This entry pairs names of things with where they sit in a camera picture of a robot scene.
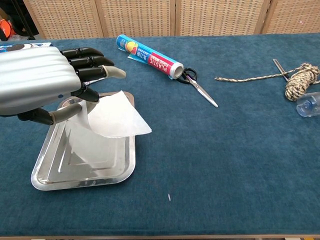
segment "silver tray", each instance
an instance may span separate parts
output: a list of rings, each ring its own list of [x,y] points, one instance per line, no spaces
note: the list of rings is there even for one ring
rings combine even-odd
[[[101,93],[100,97],[116,92]],[[134,96],[124,92],[134,106]],[[58,108],[80,102],[77,97],[63,101]],[[107,137],[103,146],[85,142],[86,157],[73,151],[69,143],[73,134],[66,122],[49,128],[31,174],[32,185],[42,191],[116,184],[127,179],[136,166],[135,137]]]

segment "woven panel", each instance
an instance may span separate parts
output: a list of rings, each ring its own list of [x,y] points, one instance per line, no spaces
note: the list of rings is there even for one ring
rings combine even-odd
[[[106,37],[174,34],[174,0],[96,0]]]
[[[25,0],[46,39],[103,37],[94,0]]]
[[[278,0],[266,33],[320,33],[320,0]]]
[[[182,36],[253,34],[264,0],[181,0],[177,34]]]

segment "blue tablecloth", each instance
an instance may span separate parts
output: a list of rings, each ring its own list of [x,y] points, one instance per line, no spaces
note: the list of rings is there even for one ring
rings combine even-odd
[[[191,85],[127,59],[115,38],[53,40],[61,50],[96,48],[125,70],[126,79],[92,88],[132,93],[152,133],[136,137],[126,181],[43,192],[30,176],[48,126],[0,118],[0,236],[319,233],[320,117],[297,114],[282,77],[214,77],[276,74],[274,58],[285,70],[320,66],[320,34],[136,39],[196,69],[219,108]]]

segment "rope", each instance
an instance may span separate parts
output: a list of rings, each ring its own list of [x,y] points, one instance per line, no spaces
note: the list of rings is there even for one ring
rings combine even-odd
[[[244,83],[254,80],[269,79],[280,77],[286,74],[294,73],[290,79],[287,81],[285,86],[285,97],[290,101],[296,101],[299,97],[307,92],[307,88],[311,84],[319,84],[320,80],[317,81],[320,70],[317,66],[312,66],[310,63],[303,63],[300,67],[297,67],[293,70],[286,71],[280,74],[268,75],[268,76],[259,76],[251,77],[246,79],[233,79],[233,78],[223,78],[216,77],[217,81],[222,82],[232,82],[232,83]]]

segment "scissor blade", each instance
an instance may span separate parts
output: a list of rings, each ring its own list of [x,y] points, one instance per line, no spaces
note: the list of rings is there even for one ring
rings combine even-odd
[[[189,77],[187,75],[187,78],[189,79],[189,82],[192,86],[194,86],[194,88],[202,95],[204,96],[205,99],[207,99],[209,101],[209,103],[211,103],[213,106],[215,106],[216,108],[218,107],[218,104],[215,102],[215,100],[213,100],[210,95],[191,77]]]
[[[207,99],[209,101],[209,103],[211,103],[213,106],[215,106],[216,108],[218,107],[218,104],[215,102],[215,100],[213,100],[208,93],[206,93],[206,91],[199,86],[199,88],[196,88],[197,91],[204,96],[205,99]]]

